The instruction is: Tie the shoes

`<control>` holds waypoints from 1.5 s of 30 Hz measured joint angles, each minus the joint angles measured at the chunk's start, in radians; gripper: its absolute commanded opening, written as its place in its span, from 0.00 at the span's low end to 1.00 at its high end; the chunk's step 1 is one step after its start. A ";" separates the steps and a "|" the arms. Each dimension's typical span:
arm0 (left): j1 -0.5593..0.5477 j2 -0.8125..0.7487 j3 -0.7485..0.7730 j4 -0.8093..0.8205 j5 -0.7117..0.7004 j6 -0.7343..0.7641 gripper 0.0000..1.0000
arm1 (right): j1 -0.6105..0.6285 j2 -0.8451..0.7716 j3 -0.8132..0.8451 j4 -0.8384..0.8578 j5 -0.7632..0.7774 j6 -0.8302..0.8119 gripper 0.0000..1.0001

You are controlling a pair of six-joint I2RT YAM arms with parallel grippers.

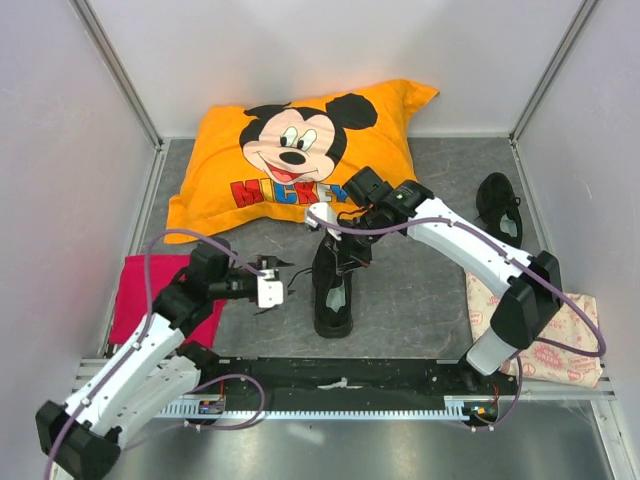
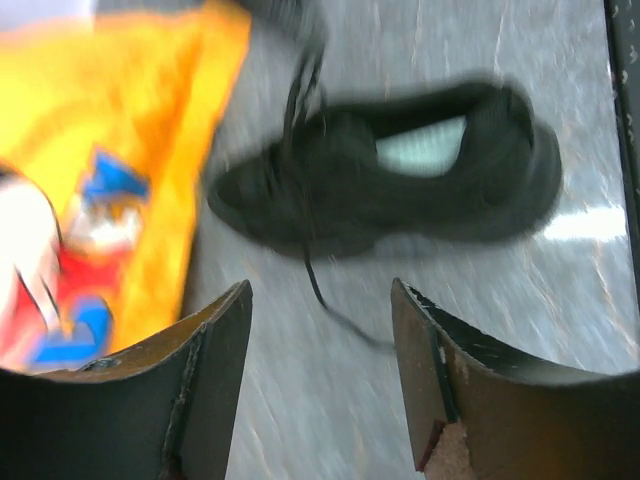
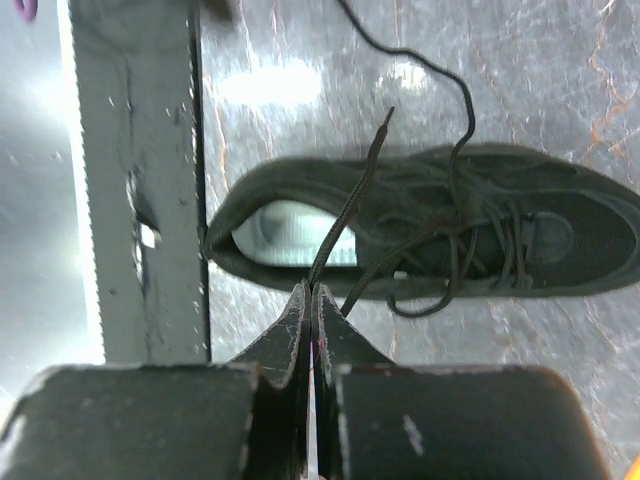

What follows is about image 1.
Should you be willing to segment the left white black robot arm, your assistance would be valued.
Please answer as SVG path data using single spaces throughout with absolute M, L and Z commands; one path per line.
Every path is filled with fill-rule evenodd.
M 55 466 L 74 479 L 102 479 L 135 435 L 163 408 L 219 382 L 211 354 L 189 336 L 220 300 L 248 299 L 262 310 L 287 296 L 275 256 L 242 260 L 221 238 L 204 237 L 158 294 L 124 345 L 62 403 L 45 402 L 35 416 L 44 476 Z

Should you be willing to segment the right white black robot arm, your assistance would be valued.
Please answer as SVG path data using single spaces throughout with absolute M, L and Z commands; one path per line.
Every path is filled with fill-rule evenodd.
M 465 391 L 489 387 L 503 363 L 529 348 L 562 307 L 559 262 L 552 254 L 533 256 L 498 241 L 414 180 L 392 187 L 366 167 L 343 189 L 363 212 L 333 233 L 353 252 L 368 253 L 383 235 L 399 232 L 445 255 L 498 297 L 488 329 L 458 368 Z

